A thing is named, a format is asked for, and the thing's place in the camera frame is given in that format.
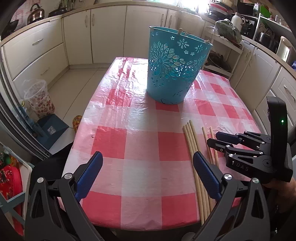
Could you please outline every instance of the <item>blue basket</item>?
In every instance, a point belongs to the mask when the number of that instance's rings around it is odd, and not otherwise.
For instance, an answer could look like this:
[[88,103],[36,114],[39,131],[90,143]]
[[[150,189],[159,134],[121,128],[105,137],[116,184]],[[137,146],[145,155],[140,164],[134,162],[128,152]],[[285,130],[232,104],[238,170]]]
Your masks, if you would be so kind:
[[181,103],[212,46],[191,34],[150,27],[148,94],[164,104]]

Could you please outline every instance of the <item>plastic table cover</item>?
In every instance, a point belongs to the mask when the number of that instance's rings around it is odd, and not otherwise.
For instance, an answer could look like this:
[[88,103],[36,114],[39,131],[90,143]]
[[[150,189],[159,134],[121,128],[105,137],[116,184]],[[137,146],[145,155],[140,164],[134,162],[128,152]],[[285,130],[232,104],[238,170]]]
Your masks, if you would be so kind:
[[[165,105],[146,93],[147,59],[116,58],[93,94],[64,174],[95,151],[104,162],[81,205],[90,221],[125,230],[161,230],[200,221],[192,163],[182,127],[190,119],[209,159],[202,126],[214,133],[259,132],[229,81],[200,71],[184,102]],[[225,166],[237,179],[246,177]]]

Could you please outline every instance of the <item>trash can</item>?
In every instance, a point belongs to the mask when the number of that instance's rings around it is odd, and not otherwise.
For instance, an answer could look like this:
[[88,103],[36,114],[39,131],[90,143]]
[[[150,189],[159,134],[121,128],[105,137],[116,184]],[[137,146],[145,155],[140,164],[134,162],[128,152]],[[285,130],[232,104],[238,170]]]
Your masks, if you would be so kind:
[[55,107],[47,91],[45,80],[27,80],[26,84],[31,83],[30,87],[25,90],[24,99],[39,118],[54,113]]
[[164,104],[181,103],[203,66],[211,43],[177,30],[150,27],[147,92]]

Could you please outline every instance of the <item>tile floor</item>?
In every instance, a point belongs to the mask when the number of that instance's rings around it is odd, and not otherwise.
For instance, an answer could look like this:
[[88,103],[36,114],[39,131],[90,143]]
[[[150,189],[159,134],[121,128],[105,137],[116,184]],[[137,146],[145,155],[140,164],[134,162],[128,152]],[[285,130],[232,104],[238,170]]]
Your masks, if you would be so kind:
[[73,118],[77,115],[83,115],[89,100],[107,70],[107,68],[69,69],[49,89],[50,97],[55,106],[55,114],[70,127],[50,148],[51,154],[73,142],[75,138]]

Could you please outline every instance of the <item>red and white tablecloth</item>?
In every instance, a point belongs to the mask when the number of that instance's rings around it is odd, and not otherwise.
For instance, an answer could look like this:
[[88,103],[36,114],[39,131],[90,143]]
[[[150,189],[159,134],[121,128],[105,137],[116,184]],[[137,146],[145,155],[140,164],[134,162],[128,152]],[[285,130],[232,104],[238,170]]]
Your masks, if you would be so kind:
[[[224,77],[200,71],[183,103],[165,105],[146,93],[148,60],[116,58],[92,96],[64,174],[104,162],[81,205],[93,224],[126,230],[159,230],[200,220],[195,180],[182,127],[193,121],[208,158],[202,126],[259,132],[250,112]],[[242,177],[225,166],[220,169]]]

